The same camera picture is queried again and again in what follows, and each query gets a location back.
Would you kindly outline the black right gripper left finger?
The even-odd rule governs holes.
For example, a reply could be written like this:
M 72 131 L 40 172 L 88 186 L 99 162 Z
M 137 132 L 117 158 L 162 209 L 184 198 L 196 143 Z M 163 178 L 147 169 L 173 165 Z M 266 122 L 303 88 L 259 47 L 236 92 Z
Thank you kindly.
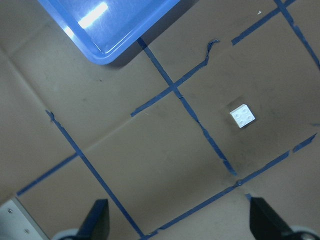
M 110 234 L 108 199 L 98 199 L 75 235 L 76 240 L 107 240 Z

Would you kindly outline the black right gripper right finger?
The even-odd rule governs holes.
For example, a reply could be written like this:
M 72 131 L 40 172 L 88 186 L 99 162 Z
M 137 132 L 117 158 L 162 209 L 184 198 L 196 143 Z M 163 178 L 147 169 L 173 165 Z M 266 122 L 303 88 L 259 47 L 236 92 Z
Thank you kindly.
M 289 240 L 295 233 L 262 197 L 251 197 L 249 229 L 256 240 Z

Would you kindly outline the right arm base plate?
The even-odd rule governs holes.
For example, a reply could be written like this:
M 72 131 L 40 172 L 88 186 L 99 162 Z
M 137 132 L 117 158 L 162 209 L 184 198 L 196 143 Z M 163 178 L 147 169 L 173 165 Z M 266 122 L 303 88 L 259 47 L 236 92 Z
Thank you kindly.
M 13 197 L 0 205 L 1 240 L 49 240 L 21 202 Z

